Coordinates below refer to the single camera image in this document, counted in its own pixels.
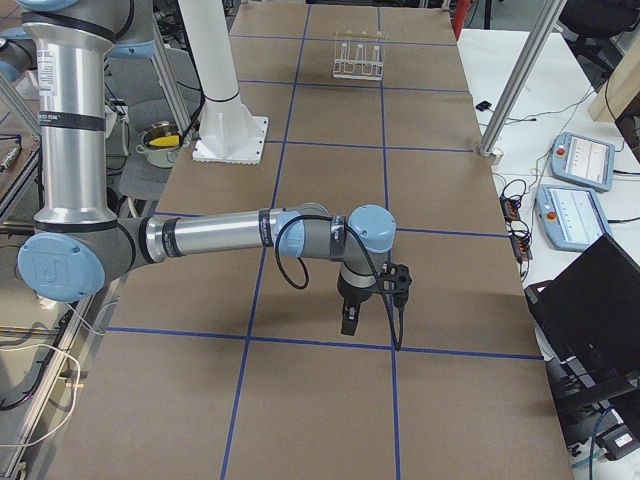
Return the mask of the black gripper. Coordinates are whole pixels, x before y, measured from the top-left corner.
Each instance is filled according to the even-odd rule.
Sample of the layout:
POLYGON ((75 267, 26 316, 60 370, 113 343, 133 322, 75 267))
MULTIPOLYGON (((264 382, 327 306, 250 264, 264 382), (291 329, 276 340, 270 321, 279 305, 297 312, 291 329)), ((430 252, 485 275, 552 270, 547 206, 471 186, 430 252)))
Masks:
POLYGON ((372 295, 371 286, 353 285, 339 274, 337 288, 343 298, 341 334, 354 335, 358 326, 361 304, 372 295))

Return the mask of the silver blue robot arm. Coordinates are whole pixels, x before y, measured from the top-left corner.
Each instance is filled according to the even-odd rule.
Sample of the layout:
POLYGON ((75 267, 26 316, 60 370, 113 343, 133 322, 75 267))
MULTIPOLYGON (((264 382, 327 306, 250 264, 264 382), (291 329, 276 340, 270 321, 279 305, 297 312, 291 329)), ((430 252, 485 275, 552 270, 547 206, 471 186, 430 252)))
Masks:
POLYGON ((410 279, 387 260, 396 230, 384 208, 365 205, 333 216, 307 203, 197 218, 121 219, 106 200, 104 63, 110 53, 155 51, 148 1, 25 1, 22 25, 34 41, 44 167, 44 205, 18 267, 40 296, 72 303, 107 282, 168 258, 247 248, 277 257, 337 262, 341 331, 355 332, 372 295, 385 304, 390 329, 403 327, 410 279))

